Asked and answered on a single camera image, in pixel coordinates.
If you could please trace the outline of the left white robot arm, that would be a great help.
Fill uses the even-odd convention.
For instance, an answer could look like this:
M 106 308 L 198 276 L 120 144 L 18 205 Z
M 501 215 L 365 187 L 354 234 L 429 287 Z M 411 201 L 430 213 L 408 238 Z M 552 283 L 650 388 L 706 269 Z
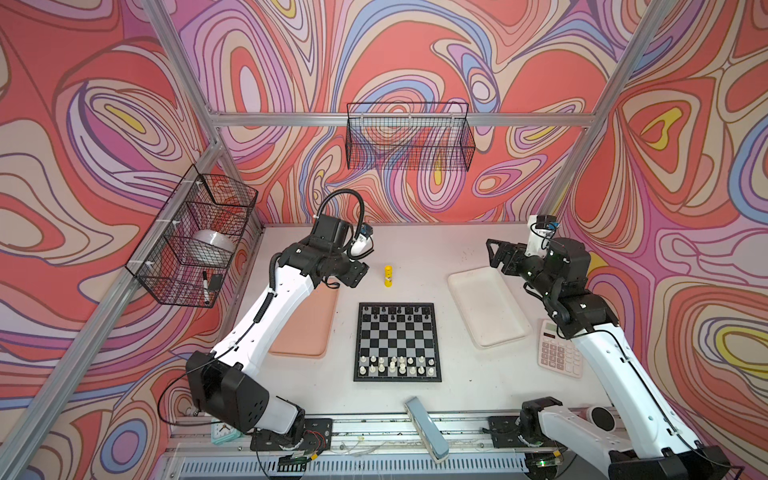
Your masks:
M 366 275 L 373 228 L 350 228 L 321 214 L 308 236 L 271 257 L 267 286 L 244 318 L 209 353 L 196 352 L 186 362 L 196 409 L 242 433 L 266 430 L 299 441 L 304 410 L 269 392 L 257 376 L 283 327 L 319 285 L 334 277 L 355 288 Z

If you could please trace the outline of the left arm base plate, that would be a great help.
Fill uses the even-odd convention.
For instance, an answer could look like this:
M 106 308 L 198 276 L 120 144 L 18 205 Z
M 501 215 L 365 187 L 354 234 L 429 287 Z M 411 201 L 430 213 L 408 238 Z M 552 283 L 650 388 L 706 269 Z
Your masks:
M 310 417 L 299 420 L 285 434 L 257 429 L 251 438 L 254 452 L 322 453 L 332 444 L 333 420 L 330 417 Z

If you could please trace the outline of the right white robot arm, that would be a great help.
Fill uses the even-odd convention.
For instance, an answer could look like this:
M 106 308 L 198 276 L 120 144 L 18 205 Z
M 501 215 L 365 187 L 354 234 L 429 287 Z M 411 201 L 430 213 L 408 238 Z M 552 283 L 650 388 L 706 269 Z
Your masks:
M 557 332 L 588 363 L 627 431 L 622 439 L 572 413 L 553 397 L 522 404 L 520 440 L 564 445 L 609 479 L 723 479 L 733 465 L 704 444 L 650 379 L 613 310 L 586 287 L 590 255 L 584 245 L 554 239 L 544 255 L 523 243 L 489 239 L 489 264 L 520 277 L 540 300 Z

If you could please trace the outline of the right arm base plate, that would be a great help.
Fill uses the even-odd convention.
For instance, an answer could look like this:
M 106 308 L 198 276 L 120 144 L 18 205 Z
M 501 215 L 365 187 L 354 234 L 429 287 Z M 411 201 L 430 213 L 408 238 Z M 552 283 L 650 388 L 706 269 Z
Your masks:
M 526 440 L 521 432 L 518 416 L 489 416 L 487 426 L 481 432 L 489 435 L 494 448 L 529 449 L 536 451 L 567 451 L 568 448 L 551 439 L 537 438 Z

